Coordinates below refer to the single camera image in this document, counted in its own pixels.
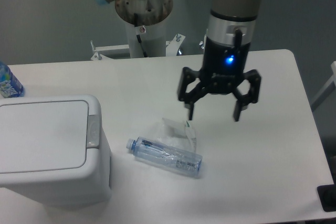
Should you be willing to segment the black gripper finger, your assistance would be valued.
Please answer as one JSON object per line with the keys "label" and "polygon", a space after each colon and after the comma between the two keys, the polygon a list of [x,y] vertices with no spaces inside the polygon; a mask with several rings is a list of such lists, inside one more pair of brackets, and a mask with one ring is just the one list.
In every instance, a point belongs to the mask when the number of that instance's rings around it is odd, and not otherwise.
{"label": "black gripper finger", "polygon": [[[196,80],[199,82],[194,88],[187,90],[188,86]],[[192,70],[189,67],[183,67],[181,77],[177,88],[177,98],[184,103],[184,107],[188,109],[188,119],[193,119],[195,103],[209,93],[210,79],[205,77],[205,73],[201,70]]]}
{"label": "black gripper finger", "polygon": [[243,74],[243,80],[247,80],[250,84],[249,90],[246,94],[241,94],[238,88],[233,90],[233,95],[237,99],[233,118],[235,122],[239,121],[240,114],[247,109],[250,103],[257,103],[259,100],[259,91],[262,77],[256,69],[250,70]]}

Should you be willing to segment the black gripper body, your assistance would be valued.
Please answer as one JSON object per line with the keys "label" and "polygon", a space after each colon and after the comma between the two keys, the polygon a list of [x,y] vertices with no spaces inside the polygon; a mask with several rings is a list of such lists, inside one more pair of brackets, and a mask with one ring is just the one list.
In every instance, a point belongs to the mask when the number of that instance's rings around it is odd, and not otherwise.
{"label": "black gripper body", "polygon": [[234,35],[233,44],[228,46],[206,38],[199,71],[201,95],[241,95],[238,86],[245,80],[244,67],[249,49],[249,44],[243,44],[242,40],[242,35]]}

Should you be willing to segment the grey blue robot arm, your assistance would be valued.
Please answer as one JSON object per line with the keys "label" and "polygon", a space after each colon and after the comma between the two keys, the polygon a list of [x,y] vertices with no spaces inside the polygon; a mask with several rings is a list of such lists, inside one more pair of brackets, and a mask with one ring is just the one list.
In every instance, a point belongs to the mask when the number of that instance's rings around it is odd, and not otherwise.
{"label": "grey blue robot arm", "polygon": [[[172,0],[96,0],[114,3],[119,17],[130,25],[128,44],[132,58],[165,56],[164,31],[158,27],[170,15]],[[261,76],[245,71],[245,63],[261,0],[213,0],[200,70],[182,69],[177,97],[193,112],[207,94],[233,94],[235,121],[249,104],[257,103]]]}

